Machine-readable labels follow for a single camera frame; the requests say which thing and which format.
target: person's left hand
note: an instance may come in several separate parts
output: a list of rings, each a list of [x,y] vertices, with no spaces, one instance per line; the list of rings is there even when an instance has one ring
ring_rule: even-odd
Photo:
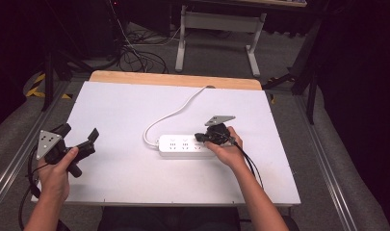
[[[50,200],[64,203],[69,194],[68,171],[69,164],[78,154],[78,147],[71,148],[68,153],[56,164],[42,167],[46,164],[44,158],[39,160],[39,179],[41,195]]]

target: power outlet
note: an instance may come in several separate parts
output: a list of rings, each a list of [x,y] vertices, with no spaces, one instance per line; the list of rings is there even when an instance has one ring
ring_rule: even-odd
[[[197,159],[216,156],[203,142],[197,141],[195,135],[163,135],[158,144],[163,157]]]

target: wooden table edge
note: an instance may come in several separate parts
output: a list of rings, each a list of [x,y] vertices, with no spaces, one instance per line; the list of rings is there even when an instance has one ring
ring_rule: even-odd
[[[155,73],[136,73],[96,70],[90,77],[91,82],[161,85],[178,87],[214,86],[217,89],[262,90],[261,84],[254,79],[222,78],[194,75],[171,75]]]

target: person's right hand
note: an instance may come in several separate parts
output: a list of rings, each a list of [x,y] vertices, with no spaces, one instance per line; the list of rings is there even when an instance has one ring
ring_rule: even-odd
[[[64,203],[69,194],[68,171],[66,170],[78,154],[78,147],[71,148],[56,164],[39,169],[41,196]],[[46,164],[44,158],[39,160],[39,167]]]
[[[233,137],[239,146],[243,148],[243,141],[240,139],[239,135],[237,135],[236,131],[234,131],[234,128],[227,127],[227,130],[230,132],[230,137]],[[220,146],[209,141],[204,144],[207,148],[216,153],[221,162],[229,166],[231,169],[247,166],[243,153],[235,145]]]

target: black cable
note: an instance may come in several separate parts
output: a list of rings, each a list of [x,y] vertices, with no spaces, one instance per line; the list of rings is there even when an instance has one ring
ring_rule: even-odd
[[[48,165],[50,165],[50,164],[45,164],[44,166],[37,167],[36,169],[34,169],[34,170],[32,171],[31,177],[33,177],[33,175],[35,174],[36,171],[38,171],[39,169],[44,168],[44,167],[46,167],[46,166],[48,166]]]
[[[26,201],[27,195],[30,192],[31,186],[29,186],[26,190],[26,193],[23,195],[23,198],[21,199],[20,202],[20,207],[18,208],[18,225],[20,226],[21,230],[24,230],[24,224],[23,224],[23,207],[24,207],[24,202]]]
[[[143,52],[143,51],[140,51],[140,53],[148,54],[148,55],[152,55],[152,56],[157,57],[161,62],[156,61],[156,60],[153,60],[153,59],[151,59],[151,58],[145,56],[147,59],[149,59],[149,60],[151,60],[151,61],[153,61],[153,62],[156,62],[156,63],[158,63],[158,64],[162,64],[162,65],[164,66],[164,69],[163,69],[162,73],[163,73],[163,74],[165,74],[165,73],[169,74],[169,70],[168,70],[167,64],[166,64],[166,62],[164,61],[164,59],[162,59],[160,56],[158,56],[158,55],[156,55],[156,54],[153,54],[153,53],[150,53],[150,52]]]
[[[146,72],[146,67],[145,67],[145,65],[143,64],[143,59],[142,59],[141,55],[139,55],[139,54],[137,53],[137,50],[135,50],[134,48],[131,47],[130,49],[132,50],[131,53],[132,53],[135,57],[137,57],[138,61],[141,63],[141,68],[140,68],[138,71],[142,70],[143,72]]]
[[[98,66],[92,66],[91,68],[94,69],[94,70],[104,70],[104,69],[107,69],[111,66],[113,66],[120,58],[120,55],[115,55],[114,58],[110,61],[108,61],[107,64],[103,64],[103,65],[98,65]],[[78,68],[76,66],[72,66],[72,65],[69,65],[69,68],[71,70],[74,70],[76,72],[84,72],[85,70],[82,69],[82,68]]]
[[[143,56],[143,59],[146,61],[146,64],[145,64],[146,65],[146,72],[149,72],[153,68],[153,66],[155,66],[154,62],[157,62],[157,61],[152,60],[147,56],[144,56],[144,55],[142,55],[142,56]]]
[[[252,164],[251,164],[251,162],[250,162],[250,160],[249,160],[248,154],[246,154],[246,152],[243,150],[243,148],[241,148],[240,145],[239,145],[236,141],[234,141],[233,144],[234,144],[237,148],[239,148],[239,150],[242,152],[243,156],[245,157],[246,161],[248,162],[248,167],[249,167],[249,169],[251,170],[252,175],[255,176],[254,167],[252,166]]]
[[[28,160],[27,160],[27,179],[29,181],[29,185],[30,185],[30,188],[31,188],[31,192],[32,194],[39,198],[39,188],[36,186],[36,183],[33,179],[33,158],[35,157],[35,154],[36,154],[36,151],[37,151],[37,146],[33,146],[32,150],[30,151],[30,154],[29,154],[29,157],[28,157]]]
[[[128,53],[132,53],[135,57],[137,57],[137,59],[134,60],[134,61],[131,61],[131,58],[129,57]],[[138,72],[138,71],[141,71],[141,70],[142,70],[143,72],[145,71],[145,65],[143,64],[143,59],[142,59],[142,58],[139,58],[139,57],[135,54],[135,52],[131,52],[130,50],[125,49],[125,51],[122,53],[122,57],[123,57],[123,60],[124,60],[127,64],[130,65],[131,71],[133,71],[133,72]],[[134,69],[134,67],[132,66],[132,64],[137,63],[137,62],[140,62],[141,67],[140,67],[139,69]],[[126,70],[124,70],[124,69],[122,68],[122,64],[120,63],[120,61],[118,62],[118,66],[119,66],[119,68],[120,68],[122,71],[126,71]]]
[[[258,178],[260,180],[260,183],[261,183],[261,187],[263,187],[263,181],[261,180],[261,176],[260,176],[260,172],[258,171],[258,168],[257,166],[255,165],[255,163],[251,160],[251,158],[249,158],[248,154],[246,154],[246,152],[243,150],[243,148],[236,142],[234,141],[233,143],[237,148],[239,148],[239,150],[243,153],[243,156],[245,156],[245,159],[246,161],[248,162],[248,166],[249,166],[249,169],[251,170],[251,173],[255,176],[254,174],[254,169],[253,167],[255,167],[255,170],[257,171],[257,174],[258,174]]]
[[[133,44],[161,44],[164,41],[167,41],[172,38],[165,37],[163,35],[159,35],[155,32],[150,32],[146,30],[135,30],[127,34],[127,37],[130,39],[130,42]],[[147,42],[147,39],[152,39],[152,38],[157,38],[161,39],[160,41],[157,42]]]

